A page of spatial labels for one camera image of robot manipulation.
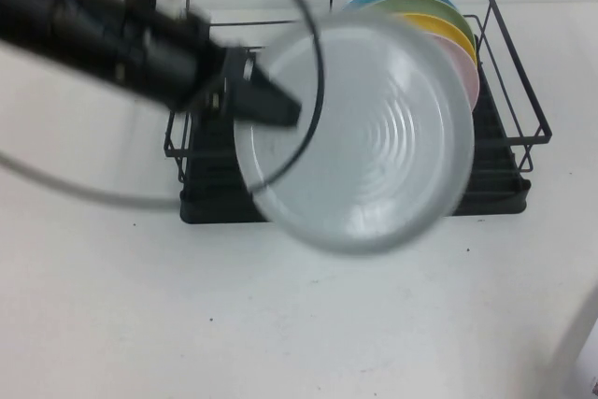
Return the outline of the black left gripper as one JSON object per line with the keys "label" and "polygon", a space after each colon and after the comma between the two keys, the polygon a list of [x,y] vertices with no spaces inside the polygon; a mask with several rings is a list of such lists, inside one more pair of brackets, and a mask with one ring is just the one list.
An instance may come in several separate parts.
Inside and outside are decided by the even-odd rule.
{"label": "black left gripper", "polygon": [[269,78],[248,50],[231,47],[223,50],[215,72],[192,89],[183,111],[295,127],[302,107]]}

